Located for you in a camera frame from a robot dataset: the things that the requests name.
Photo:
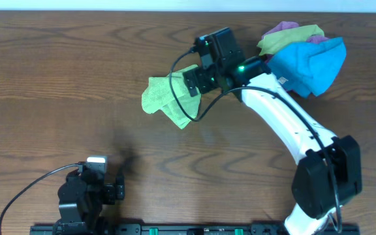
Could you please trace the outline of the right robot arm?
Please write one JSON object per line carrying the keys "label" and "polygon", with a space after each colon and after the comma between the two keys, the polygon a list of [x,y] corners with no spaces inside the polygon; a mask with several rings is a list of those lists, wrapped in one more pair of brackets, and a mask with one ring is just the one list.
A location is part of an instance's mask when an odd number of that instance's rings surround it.
{"label": "right robot arm", "polygon": [[220,88],[235,94],[281,139],[297,165],[296,201],[283,226],[287,234],[356,234],[343,224],[341,208],[362,191],[360,146],[315,121],[281,87],[258,57],[223,69],[217,63],[183,73],[190,95]]}

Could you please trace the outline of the bright green microfiber cloth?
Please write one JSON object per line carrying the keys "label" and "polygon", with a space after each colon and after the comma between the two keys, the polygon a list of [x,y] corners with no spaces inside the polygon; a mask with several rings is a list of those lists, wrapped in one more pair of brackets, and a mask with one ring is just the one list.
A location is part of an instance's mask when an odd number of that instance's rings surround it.
{"label": "bright green microfiber cloth", "polygon": [[[197,68],[191,65],[172,73],[172,87],[174,93],[185,112],[196,118],[201,95],[190,96],[183,80],[183,72]],[[174,98],[169,84],[169,77],[149,77],[148,87],[142,94],[142,109],[147,114],[154,114],[161,110],[177,127],[184,129],[191,120],[185,116]]]}

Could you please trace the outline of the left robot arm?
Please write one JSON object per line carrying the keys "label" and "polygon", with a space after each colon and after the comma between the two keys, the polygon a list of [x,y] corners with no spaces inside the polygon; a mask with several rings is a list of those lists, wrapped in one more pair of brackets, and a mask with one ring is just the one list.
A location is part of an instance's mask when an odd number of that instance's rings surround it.
{"label": "left robot arm", "polygon": [[101,215],[104,205],[125,198],[125,177],[116,174],[114,183],[105,183],[104,163],[78,163],[59,188],[61,218],[52,227],[53,235],[113,235],[116,228]]}

